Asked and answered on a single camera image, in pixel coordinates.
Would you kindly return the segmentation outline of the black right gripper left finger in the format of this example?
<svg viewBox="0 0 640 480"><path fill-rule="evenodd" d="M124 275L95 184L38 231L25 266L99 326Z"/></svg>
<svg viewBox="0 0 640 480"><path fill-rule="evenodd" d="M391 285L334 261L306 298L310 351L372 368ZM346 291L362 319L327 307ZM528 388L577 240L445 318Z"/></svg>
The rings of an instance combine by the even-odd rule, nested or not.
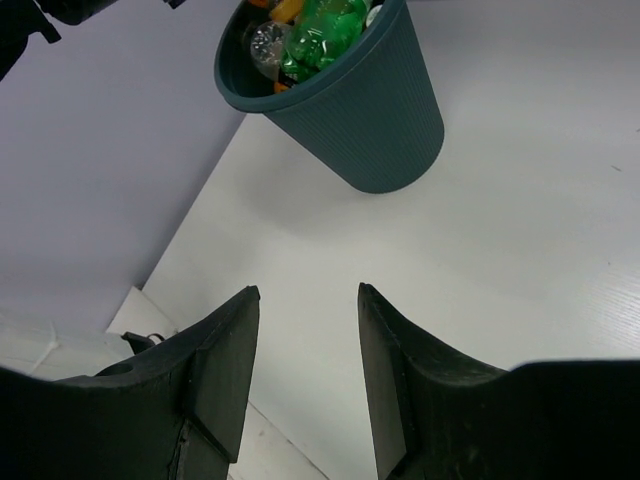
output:
<svg viewBox="0 0 640 480"><path fill-rule="evenodd" d="M1 372L5 479L224 479L238 459L260 294L95 376Z"/></svg>

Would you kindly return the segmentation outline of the green soda bottle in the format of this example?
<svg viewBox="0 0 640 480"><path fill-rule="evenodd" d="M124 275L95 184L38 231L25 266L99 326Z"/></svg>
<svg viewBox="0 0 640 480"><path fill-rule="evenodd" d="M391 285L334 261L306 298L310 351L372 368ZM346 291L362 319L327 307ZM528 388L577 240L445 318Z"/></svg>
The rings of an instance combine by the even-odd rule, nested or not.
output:
<svg viewBox="0 0 640 480"><path fill-rule="evenodd" d="M367 0L306 1L287 34L280 71L302 83L331 66L362 34Z"/></svg>

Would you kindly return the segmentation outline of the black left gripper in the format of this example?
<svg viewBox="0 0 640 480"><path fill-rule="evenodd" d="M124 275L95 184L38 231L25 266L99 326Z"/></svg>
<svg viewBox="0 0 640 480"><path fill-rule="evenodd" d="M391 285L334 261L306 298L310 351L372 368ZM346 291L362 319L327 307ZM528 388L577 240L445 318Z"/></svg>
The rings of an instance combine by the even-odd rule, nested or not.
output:
<svg viewBox="0 0 640 480"><path fill-rule="evenodd" d="M61 40L48 16L77 26L108 7L108 0L2 0L1 79L4 79L25 52L29 37L41 34L53 44Z"/></svg>

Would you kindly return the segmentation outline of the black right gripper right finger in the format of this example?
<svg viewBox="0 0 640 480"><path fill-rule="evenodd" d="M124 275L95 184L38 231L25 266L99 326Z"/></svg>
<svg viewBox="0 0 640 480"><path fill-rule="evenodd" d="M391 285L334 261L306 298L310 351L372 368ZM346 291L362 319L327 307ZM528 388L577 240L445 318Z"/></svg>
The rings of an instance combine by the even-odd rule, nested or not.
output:
<svg viewBox="0 0 640 480"><path fill-rule="evenodd" d="M502 370L358 291L360 348L381 479L635 479L639 364Z"/></svg>

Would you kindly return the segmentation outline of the clear bottle black label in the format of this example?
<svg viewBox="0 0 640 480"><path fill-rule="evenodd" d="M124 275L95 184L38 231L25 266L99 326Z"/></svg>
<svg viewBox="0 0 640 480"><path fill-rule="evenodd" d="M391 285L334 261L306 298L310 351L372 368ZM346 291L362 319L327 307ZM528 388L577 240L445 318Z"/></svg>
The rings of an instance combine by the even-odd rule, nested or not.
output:
<svg viewBox="0 0 640 480"><path fill-rule="evenodd" d="M267 21L253 32L249 53L256 69L266 78L277 81L285 41L292 29L287 23Z"/></svg>

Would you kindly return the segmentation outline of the small orange juice bottle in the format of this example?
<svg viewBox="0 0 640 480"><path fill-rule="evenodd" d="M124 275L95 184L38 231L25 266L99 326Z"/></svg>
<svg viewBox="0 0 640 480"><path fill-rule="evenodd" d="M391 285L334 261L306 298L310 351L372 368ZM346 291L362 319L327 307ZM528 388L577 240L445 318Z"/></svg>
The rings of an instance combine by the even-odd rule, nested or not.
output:
<svg viewBox="0 0 640 480"><path fill-rule="evenodd" d="M289 23L301 12L304 0L280 0L270 10L270 18L275 22Z"/></svg>

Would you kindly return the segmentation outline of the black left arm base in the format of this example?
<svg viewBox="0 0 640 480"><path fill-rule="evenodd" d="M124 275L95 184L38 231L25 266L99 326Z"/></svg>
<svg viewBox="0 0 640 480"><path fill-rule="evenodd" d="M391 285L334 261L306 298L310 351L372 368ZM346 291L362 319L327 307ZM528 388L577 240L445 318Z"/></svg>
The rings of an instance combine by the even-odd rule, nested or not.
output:
<svg viewBox="0 0 640 480"><path fill-rule="evenodd" d="M165 341L165 337L159 333L141 335L130 331L122 334L121 339L129 344L134 355L138 355Z"/></svg>

